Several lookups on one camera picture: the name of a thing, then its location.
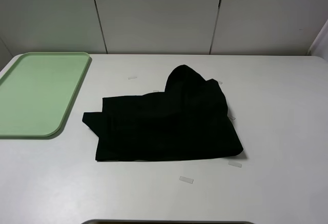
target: folded black clothing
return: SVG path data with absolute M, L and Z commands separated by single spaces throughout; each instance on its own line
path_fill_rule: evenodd
M 243 151 L 227 113 L 218 82 L 181 65 L 164 92 L 103 98 L 83 122 L 99 137 L 97 161 L 194 160 Z

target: black cloth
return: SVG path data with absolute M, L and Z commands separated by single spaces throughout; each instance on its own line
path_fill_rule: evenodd
M 227 112 L 218 82 L 181 65 L 165 92 L 103 98 L 83 122 L 99 137 L 97 161 L 208 159 L 243 151 Z

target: white table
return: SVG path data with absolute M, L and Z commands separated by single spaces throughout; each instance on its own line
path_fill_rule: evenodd
M 61 135 L 0 140 L 0 223 L 328 222 L 326 61 L 308 56 L 91 57 Z M 102 97 L 163 91 L 181 64 L 223 82 L 245 153 L 233 159 L 96 162 L 98 139 L 82 123 L 83 113 L 100 111 Z M 242 168 L 229 166 L 228 160 Z M 180 176 L 194 179 L 193 184 Z

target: black garment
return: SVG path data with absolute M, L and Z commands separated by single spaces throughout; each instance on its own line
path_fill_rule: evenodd
M 218 82 L 182 65 L 165 92 L 103 98 L 83 122 L 99 137 L 97 161 L 193 160 L 243 151 L 227 112 Z

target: light green plastic tray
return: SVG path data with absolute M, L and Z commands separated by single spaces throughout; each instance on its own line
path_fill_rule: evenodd
M 0 79 L 0 137 L 46 137 L 60 129 L 90 57 L 26 53 Z

